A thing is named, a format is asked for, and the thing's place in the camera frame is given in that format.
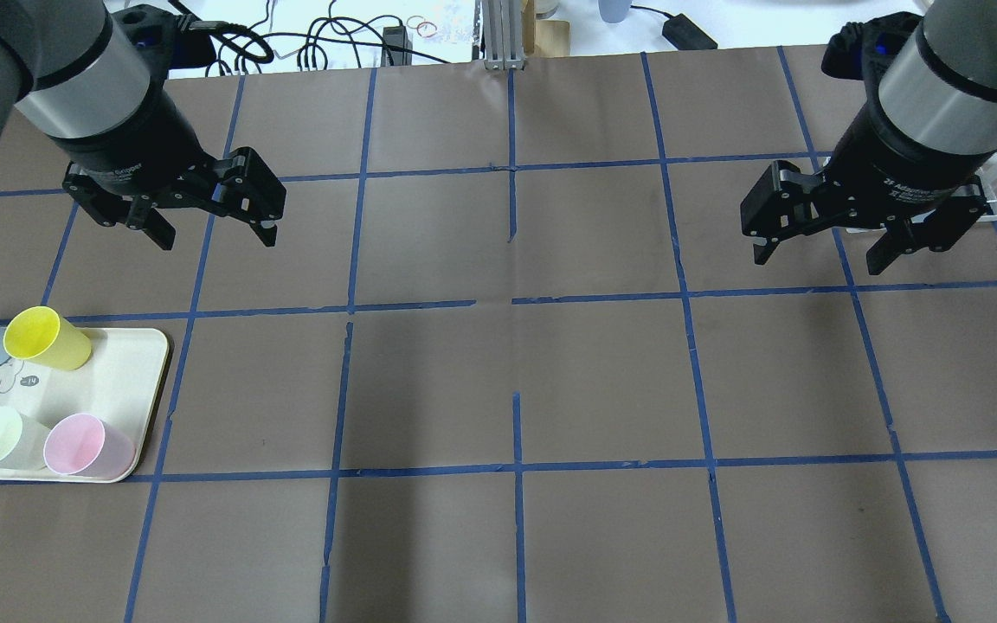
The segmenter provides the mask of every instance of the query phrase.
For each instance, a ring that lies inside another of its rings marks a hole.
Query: logo on tray
[[[25,368],[25,362],[19,362],[16,359],[10,359],[7,363],[3,363],[0,366],[0,394],[8,393],[13,389],[15,383],[19,382],[17,377],[20,377],[21,371]],[[33,387],[37,383],[41,382],[41,379],[35,376],[27,376],[21,378],[21,386],[23,387]]]

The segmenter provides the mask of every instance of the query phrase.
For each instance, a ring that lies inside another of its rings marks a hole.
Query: white tray
[[[91,359],[75,371],[36,363],[0,366],[0,405],[8,405],[52,428],[68,415],[98,415],[127,434],[136,446],[133,462],[115,478],[60,476],[48,468],[0,469],[0,480],[118,482],[141,460],[153,407],[167,368],[169,342],[158,330],[90,330]]]

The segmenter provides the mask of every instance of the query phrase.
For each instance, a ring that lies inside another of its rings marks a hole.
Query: yellow cup
[[[30,307],[7,326],[3,346],[15,359],[75,370],[91,358],[91,338],[50,307]]]

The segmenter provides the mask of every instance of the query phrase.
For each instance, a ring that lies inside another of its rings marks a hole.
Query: black connector
[[[413,55],[405,50],[413,50],[413,46],[410,44],[410,33],[407,32],[407,28],[403,25],[389,25],[383,28],[383,42],[387,43],[388,46],[403,48],[403,50],[383,48],[383,59],[380,60],[381,67],[408,66],[410,64]]]
[[[661,33],[677,50],[717,50],[717,41],[682,13],[664,22]]]

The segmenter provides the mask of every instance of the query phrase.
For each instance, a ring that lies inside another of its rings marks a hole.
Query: rubber band
[[[426,25],[426,24],[430,24],[431,27],[433,27],[432,32],[428,33],[428,35],[426,35],[426,33],[422,32],[422,27],[423,27],[423,25]],[[436,24],[432,23],[429,20],[423,21],[420,24],[416,25],[416,27],[415,27],[415,32],[418,33],[418,36],[420,36],[422,39],[428,39],[428,38],[430,38],[430,36],[436,35],[436,31],[438,31],[438,28],[436,28]]]

